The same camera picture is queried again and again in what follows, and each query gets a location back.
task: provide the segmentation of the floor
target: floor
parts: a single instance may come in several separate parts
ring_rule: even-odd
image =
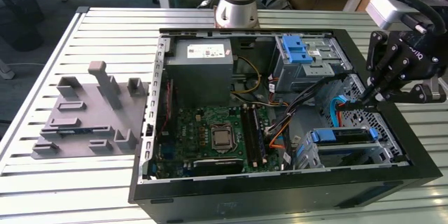
[[[37,2],[45,16],[45,20],[37,25],[37,29],[45,42],[41,47],[30,52],[17,52],[0,38],[0,57],[6,64],[46,63],[78,6],[158,7],[152,3],[152,0],[68,0],[65,3],[60,0],[37,0]],[[14,118],[42,69],[40,65],[10,65],[9,67],[16,76],[12,80],[0,78],[0,120],[12,120]],[[0,138],[6,129],[8,124],[0,124]]]

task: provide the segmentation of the wire bundle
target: wire bundle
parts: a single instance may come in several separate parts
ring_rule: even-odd
[[[321,80],[318,80],[314,84],[312,84],[308,88],[305,88],[304,91],[298,93],[298,95],[296,96],[294,100],[290,102],[284,112],[284,116],[266,130],[266,132],[270,133],[281,125],[280,130],[277,131],[276,135],[273,136],[269,142],[270,148],[284,148],[282,145],[274,145],[273,143],[290,123],[290,118],[297,110],[297,106],[301,105],[306,100],[309,100],[316,95],[318,89],[321,88],[324,84],[326,84],[329,81],[342,80],[345,79],[345,77],[346,77],[345,73],[336,74],[332,77],[325,77]]]

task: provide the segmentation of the metal slotted tabletop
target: metal slotted tabletop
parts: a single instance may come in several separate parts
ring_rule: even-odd
[[[262,28],[345,29],[364,55],[370,31],[377,29],[364,13],[261,10],[258,16]],[[94,83],[88,65],[102,60],[117,82],[130,77],[150,81],[158,28],[212,26],[209,10],[90,8],[76,13],[0,142],[0,223],[153,223],[138,206],[128,204],[133,155],[33,160],[32,146],[56,102],[61,76]],[[364,208],[232,221],[446,223],[448,104],[398,108],[444,177]]]

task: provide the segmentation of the orange wire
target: orange wire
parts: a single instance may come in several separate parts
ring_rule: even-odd
[[[272,138],[270,143],[269,143],[269,148],[282,148],[282,149],[285,148],[282,145],[276,145],[276,144],[273,144],[273,142],[274,142],[274,140],[277,139],[277,137],[280,136],[281,132],[285,130],[285,128],[286,128],[289,122],[290,122],[290,119],[289,119],[289,121],[285,123],[285,125],[282,125],[282,127],[281,127],[281,129],[278,130],[276,136]]]
[[[269,93],[269,104],[272,105],[278,105],[280,103],[278,102],[273,102],[272,101],[272,96],[273,96],[273,93]]]

